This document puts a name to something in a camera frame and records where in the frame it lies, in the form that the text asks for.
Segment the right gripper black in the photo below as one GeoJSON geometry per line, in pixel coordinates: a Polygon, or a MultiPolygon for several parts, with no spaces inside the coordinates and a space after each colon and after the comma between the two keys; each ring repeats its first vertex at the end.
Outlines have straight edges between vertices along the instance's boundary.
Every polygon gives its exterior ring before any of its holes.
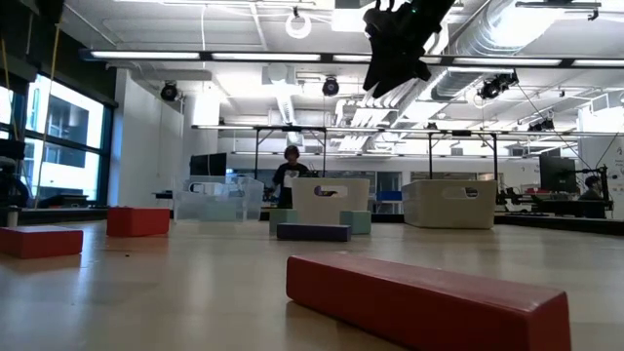
{"type": "Polygon", "coordinates": [[[432,73],[421,59],[425,49],[421,37],[426,34],[429,0],[405,0],[397,10],[397,0],[375,0],[380,12],[377,26],[377,53],[372,54],[363,88],[380,98],[411,79],[428,81],[432,73]],[[406,59],[394,56],[402,54],[406,59]]]}

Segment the teal cube block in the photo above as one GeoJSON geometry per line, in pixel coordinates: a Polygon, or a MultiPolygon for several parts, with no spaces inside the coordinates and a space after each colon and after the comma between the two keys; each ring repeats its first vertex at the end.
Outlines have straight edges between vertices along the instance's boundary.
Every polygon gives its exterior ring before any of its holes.
{"type": "Polygon", "coordinates": [[[371,233],[371,213],[369,211],[341,211],[340,224],[351,228],[352,235],[371,233]]]}
{"type": "Polygon", "coordinates": [[[272,209],[269,211],[269,233],[276,234],[281,223],[298,223],[298,212],[294,209],[272,209]]]}
{"type": "Polygon", "coordinates": [[[233,202],[212,202],[204,206],[199,218],[202,221],[233,222],[238,220],[237,210],[233,202]]]}

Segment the blue rectangular block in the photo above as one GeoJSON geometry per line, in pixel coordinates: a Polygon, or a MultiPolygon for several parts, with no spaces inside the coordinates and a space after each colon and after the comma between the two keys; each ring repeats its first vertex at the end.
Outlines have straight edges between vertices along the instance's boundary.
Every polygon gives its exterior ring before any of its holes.
{"type": "Polygon", "coordinates": [[[277,238],[286,241],[349,242],[352,230],[349,225],[320,225],[280,223],[277,238]]]}

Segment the red rectangular block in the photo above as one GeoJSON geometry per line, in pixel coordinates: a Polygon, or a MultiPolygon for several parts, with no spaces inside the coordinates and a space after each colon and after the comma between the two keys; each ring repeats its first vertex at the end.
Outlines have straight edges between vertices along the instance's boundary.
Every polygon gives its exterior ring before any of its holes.
{"type": "Polygon", "coordinates": [[[67,227],[0,227],[0,254],[22,259],[79,254],[83,247],[82,230],[67,227]]]}
{"type": "Polygon", "coordinates": [[[571,351],[565,292],[347,253],[293,255],[295,303],[417,351],[571,351]]]}
{"type": "Polygon", "coordinates": [[[106,235],[109,237],[164,235],[169,232],[170,214],[170,210],[166,208],[109,208],[106,235]]]}

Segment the white led light bar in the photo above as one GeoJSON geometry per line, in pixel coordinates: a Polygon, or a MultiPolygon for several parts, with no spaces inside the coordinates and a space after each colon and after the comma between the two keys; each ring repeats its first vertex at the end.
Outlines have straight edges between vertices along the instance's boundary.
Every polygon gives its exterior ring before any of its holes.
{"type": "Polygon", "coordinates": [[[284,62],[307,62],[320,61],[318,54],[280,54],[280,53],[211,53],[207,58],[213,61],[284,61],[284,62]]]}
{"type": "Polygon", "coordinates": [[[95,59],[148,59],[148,60],[197,60],[199,53],[194,52],[133,52],[133,51],[92,51],[95,59]]]}
{"type": "MultiPolygon", "coordinates": [[[[370,63],[371,55],[333,55],[332,59],[335,62],[353,62],[353,63],[370,63]]],[[[425,56],[419,58],[426,64],[439,64],[441,62],[440,57],[425,56]]]]}
{"type": "Polygon", "coordinates": [[[624,59],[611,59],[611,58],[599,58],[599,59],[576,59],[573,67],[587,68],[587,69],[617,69],[624,68],[624,59]]]}
{"type": "Polygon", "coordinates": [[[557,66],[557,58],[455,58],[454,65],[472,66],[557,66]]]}

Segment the black background gantry stand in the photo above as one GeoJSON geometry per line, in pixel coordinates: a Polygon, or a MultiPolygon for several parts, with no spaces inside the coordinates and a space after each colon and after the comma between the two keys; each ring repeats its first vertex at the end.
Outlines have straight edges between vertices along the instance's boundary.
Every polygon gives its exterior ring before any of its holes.
{"type": "Polygon", "coordinates": [[[499,181],[499,176],[498,176],[498,151],[497,151],[497,145],[498,145],[498,137],[496,133],[487,133],[487,132],[473,132],[473,131],[469,131],[469,130],[439,130],[436,132],[428,132],[427,133],[427,142],[428,142],[428,178],[429,179],[433,179],[433,148],[434,148],[434,142],[433,142],[433,136],[434,135],[441,135],[441,136],[446,136],[446,135],[451,135],[452,137],[478,137],[480,138],[483,142],[487,142],[485,139],[485,136],[490,136],[491,138],[491,143],[488,145],[488,147],[492,150],[493,152],[493,176],[494,176],[494,180],[495,181],[499,181]]]}
{"type": "Polygon", "coordinates": [[[312,137],[317,139],[317,141],[323,147],[323,168],[322,168],[322,176],[326,175],[326,160],[327,160],[327,142],[328,142],[328,129],[326,127],[314,127],[314,126],[296,126],[296,125],[284,125],[284,126],[252,126],[252,129],[255,131],[255,140],[254,140],[254,169],[253,169],[253,178],[257,179],[258,177],[258,161],[259,161],[259,146],[262,144],[262,140],[260,139],[260,133],[262,131],[269,131],[273,133],[274,131],[280,131],[283,133],[309,133],[312,137]]]}

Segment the person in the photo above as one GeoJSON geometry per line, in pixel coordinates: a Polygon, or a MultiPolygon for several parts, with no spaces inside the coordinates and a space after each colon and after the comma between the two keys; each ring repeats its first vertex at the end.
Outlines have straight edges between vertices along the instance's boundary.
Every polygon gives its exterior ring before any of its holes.
{"type": "Polygon", "coordinates": [[[284,151],[286,162],[275,172],[272,181],[279,188],[278,207],[290,209],[293,206],[293,181],[296,178],[307,176],[310,171],[298,162],[299,150],[295,145],[289,145],[284,151]]]}
{"type": "Polygon", "coordinates": [[[602,182],[596,175],[590,175],[585,179],[586,190],[578,198],[585,202],[583,215],[588,218],[605,219],[605,206],[599,204],[604,198],[602,196],[602,182]]]}

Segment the black ceiling track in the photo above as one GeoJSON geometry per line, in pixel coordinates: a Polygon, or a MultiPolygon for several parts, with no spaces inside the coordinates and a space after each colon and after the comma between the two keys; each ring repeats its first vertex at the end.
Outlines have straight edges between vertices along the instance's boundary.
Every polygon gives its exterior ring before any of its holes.
{"type": "Polygon", "coordinates": [[[517,1],[517,8],[531,9],[557,9],[557,10],[591,10],[592,14],[588,17],[588,21],[595,20],[599,14],[599,8],[603,4],[599,1],[579,2],[578,0],[533,0],[533,1],[517,1]]]}

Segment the black computer monitor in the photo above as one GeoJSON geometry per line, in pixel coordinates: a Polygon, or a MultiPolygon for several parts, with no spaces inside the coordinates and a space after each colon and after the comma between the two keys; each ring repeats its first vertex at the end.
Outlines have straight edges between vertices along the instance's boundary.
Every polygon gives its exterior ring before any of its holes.
{"type": "Polygon", "coordinates": [[[225,176],[227,154],[215,153],[190,157],[189,173],[192,176],[225,176]]]}
{"type": "Polygon", "coordinates": [[[573,160],[541,154],[539,171],[541,189],[550,192],[576,192],[576,168],[573,160]]]}

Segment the clear plastic bin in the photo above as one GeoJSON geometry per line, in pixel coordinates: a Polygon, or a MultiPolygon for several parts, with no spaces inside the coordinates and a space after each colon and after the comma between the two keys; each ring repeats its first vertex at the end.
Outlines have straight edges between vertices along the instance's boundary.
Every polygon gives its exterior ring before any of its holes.
{"type": "Polygon", "coordinates": [[[174,220],[201,222],[200,211],[212,202],[233,202],[237,205],[238,220],[259,220],[264,184],[246,176],[191,175],[180,180],[173,190],[174,220]]]}

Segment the black boom stand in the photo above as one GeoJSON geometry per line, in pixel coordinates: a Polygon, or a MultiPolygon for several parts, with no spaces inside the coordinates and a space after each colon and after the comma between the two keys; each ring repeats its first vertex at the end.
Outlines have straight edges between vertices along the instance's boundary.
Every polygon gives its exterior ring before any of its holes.
{"type": "MultiPolygon", "coordinates": [[[[604,205],[604,209],[605,209],[605,218],[606,218],[606,212],[610,211],[612,208],[612,202],[609,200],[609,195],[608,195],[608,189],[607,189],[607,171],[606,171],[606,167],[600,167],[597,169],[582,169],[577,171],[578,174],[583,174],[586,175],[585,179],[588,176],[598,176],[601,179],[602,182],[602,196],[603,196],[603,200],[599,201],[599,204],[604,205]]],[[[583,206],[585,205],[585,202],[581,202],[577,199],[577,201],[580,203],[579,207],[580,207],[580,213],[582,217],[585,217],[583,215],[583,206]]]]}

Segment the large window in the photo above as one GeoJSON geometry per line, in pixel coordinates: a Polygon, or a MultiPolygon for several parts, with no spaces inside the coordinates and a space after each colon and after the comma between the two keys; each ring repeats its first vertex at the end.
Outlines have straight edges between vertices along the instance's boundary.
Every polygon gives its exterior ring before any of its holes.
{"type": "Polygon", "coordinates": [[[30,208],[67,197],[91,204],[102,199],[111,125],[110,108],[44,75],[28,85],[0,81],[0,138],[25,143],[17,173],[30,208]]]}

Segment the black equipment by window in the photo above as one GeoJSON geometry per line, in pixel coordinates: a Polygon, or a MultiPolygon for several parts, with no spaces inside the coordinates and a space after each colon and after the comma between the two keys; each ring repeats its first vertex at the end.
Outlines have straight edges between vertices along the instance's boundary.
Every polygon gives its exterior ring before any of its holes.
{"type": "Polygon", "coordinates": [[[0,138],[0,207],[25,208],[28,204],[29,190],[17,173],[24,149],[22,141],[0,138]]]}

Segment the silver ventilation duct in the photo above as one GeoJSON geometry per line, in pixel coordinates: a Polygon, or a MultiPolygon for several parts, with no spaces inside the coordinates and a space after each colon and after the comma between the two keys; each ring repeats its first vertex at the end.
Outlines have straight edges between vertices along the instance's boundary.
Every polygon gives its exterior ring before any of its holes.
{"type": "MultiPolygon", "coordinates": [[[[449,53],[455,56],[514,56],[535,41],[563,16],[564,10],[517,7],[518,1],[491,0],[455,42],[449,53]]],[[[458,97],[485,73],[447,69],[430,86],[433,100],[458,97]]]]}

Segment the white plastic handled bin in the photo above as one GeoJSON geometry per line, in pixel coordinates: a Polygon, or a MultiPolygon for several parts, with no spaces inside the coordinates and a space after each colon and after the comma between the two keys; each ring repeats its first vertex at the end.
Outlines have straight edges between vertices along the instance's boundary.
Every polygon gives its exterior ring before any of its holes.
{"type": "Polygon", "coordinates": [[[304,224],[339,224],[341,212],[368,209],[365,178],[299,177],[292,181],[292,208],[304,224]]]}
{"type": "Polygon", "coordinates": [[[491,229],[494,180],[420,179],[402,187],[404,221],[416,227],[491,229]]]}

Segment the black light rail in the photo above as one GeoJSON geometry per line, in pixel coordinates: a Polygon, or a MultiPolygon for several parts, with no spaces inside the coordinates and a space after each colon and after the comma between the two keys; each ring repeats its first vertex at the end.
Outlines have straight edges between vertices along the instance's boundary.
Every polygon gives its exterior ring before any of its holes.
{"type": "MultiPolygon", "coordinates": [[[[146,60],[146,61],[199,61],[199,62],[208,62],[213,61],[210,58],[207,58],[211,53],[231,53],[231,52],[210,52],[210,51],[199,51],[194,53],[200,54],[200,59],[197,60],[148,60],[148,59],[101,59],[101,58],[93,58],[91,56],[92,51],[120,51],[120,50],[89,50],[89,49],[81,49],[79,51],[79,57],[85,61],[112,61],[112,60],[146,60]]],[[[185,51],[133,51],[133,52],[185,52],[185,51]]],[[[273,53],[273,52],[241,52],[241,53],[273,53]]],[[[280,53],[280,54],[317,54],[317,53],[280,53]]],[[[307,61],[307,62],[286,62],[286,63],[319,63],[319,64],[367,64],[367,63],[353,63],[353,62],[335,62],[332,59],[333,55],[368,55],[368,54],[329,54],[329,53],[319,53],[322,58],[320,61],[307,61]]],[[[624,59],[624,58],[539,58],[539,57],[523,57],[523,56],[515,56],[515,57],[474,57],[474,56],[431,56],[431,57],[440,57],[442,60],[439,64],[427,64],[432,66],[466,66],[466,67],[516,67],[516,68],[560,68],[560,69],[587,69],[587,68],[579,68],[573,67],[572,64],[576,59],[624,59]],[[453,60],[458,58],[526,58],[526,59],[560,59],[562,62],[557,66],[472,66],[472,65],[454,65],[453,60]]],[[[219,62],[262,62],[262,61],[219,61],[219,62]]]]}

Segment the black aluminium table frame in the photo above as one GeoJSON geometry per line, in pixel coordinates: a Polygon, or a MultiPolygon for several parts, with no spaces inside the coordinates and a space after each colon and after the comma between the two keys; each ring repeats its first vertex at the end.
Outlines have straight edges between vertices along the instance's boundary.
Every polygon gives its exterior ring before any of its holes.
{"type": "MultiPolygon", "coordinates": [[[[19,212],[18,224],[52,224],[61,222],[95,221],[104,220],[106,218],[106,209],[26,209],[19,212]]],[[[497,225],[535,227],[624,238],[624,220],[497,214],[494,217],[494,223],[497,225]]]]}

